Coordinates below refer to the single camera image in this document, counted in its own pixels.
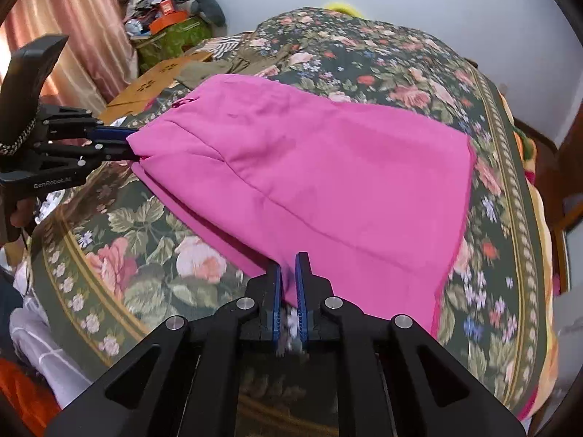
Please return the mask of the person's left hand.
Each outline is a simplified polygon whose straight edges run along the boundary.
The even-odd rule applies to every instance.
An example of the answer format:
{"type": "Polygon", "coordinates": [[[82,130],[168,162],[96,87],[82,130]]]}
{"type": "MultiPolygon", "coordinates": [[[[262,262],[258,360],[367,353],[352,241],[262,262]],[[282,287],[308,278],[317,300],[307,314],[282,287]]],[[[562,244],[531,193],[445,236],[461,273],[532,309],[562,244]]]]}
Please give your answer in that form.
{"type": "Polygon", "coordinates": [[[11,214],[11,225],[15,228],[25,228],[35,218],[36,199],[33,197],[17,201],[16,210],[11,214]]]}

